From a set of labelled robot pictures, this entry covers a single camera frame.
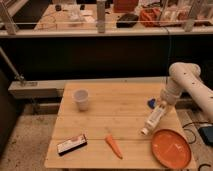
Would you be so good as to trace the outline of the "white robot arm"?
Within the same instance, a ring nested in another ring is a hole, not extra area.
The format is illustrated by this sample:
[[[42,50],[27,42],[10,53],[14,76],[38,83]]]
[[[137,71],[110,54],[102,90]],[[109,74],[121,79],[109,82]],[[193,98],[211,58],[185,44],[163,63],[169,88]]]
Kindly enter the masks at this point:
[[[176,62],[169,67],[169,79],[160,92],[160,99],[175,105],[186,91],[213,122],[213,90],[200,80],[201,69],[197,64]]]

